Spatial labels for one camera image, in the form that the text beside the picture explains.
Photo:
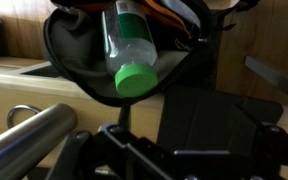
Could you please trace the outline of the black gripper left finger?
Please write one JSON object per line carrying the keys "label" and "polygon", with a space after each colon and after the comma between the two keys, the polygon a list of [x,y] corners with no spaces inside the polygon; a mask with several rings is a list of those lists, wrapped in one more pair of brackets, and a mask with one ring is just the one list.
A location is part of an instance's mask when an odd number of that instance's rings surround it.
{"label": "black gripper left finger", "polygon": [[86,147],[90,143],[89,132],[70,133],[45,180],[90,180],[95,173],[86,163]]}

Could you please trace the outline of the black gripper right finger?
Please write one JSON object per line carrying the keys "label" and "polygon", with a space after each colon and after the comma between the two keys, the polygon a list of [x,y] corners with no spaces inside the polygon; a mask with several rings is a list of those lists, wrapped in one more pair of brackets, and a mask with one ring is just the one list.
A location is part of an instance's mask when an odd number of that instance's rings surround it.
{"label": "black gripper right finger", "polygon": [[284,180],[280,175],[281,147],[275,139],[282,135],[282,130],[275,125],[263,124],[242,105],[237,108],[255,126],[249,162],[250,180]]}

